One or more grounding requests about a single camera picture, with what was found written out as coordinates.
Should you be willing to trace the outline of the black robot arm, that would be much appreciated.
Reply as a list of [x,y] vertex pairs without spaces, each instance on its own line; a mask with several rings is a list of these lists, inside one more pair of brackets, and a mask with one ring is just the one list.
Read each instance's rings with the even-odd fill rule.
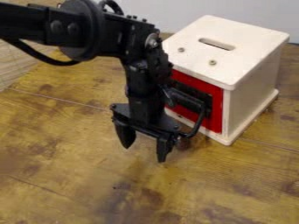
[[61,67],[97,56],[120,60],[128,103],[109,106],[116,134],[124,147],[132,145],[137,132],[155,137],[157,161],[164,162],[179,131],[164,113],[173,64],[159,34],[112,0],[65,0],[57,8],[0,3],[0,39],[37,60]]

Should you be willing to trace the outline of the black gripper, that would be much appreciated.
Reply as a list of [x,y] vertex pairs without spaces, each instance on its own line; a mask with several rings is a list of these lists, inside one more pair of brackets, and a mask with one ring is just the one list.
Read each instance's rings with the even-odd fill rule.
[[175,120],[164,113],[163,86],[172,75],[172,63],[163,47],[147,47],[133,58],[120,60],[125,70],[128,103],[111,106],[116,135],[125,149],[141,132],[156,138],[157,162],[163,163],[176,145],[179,131]]

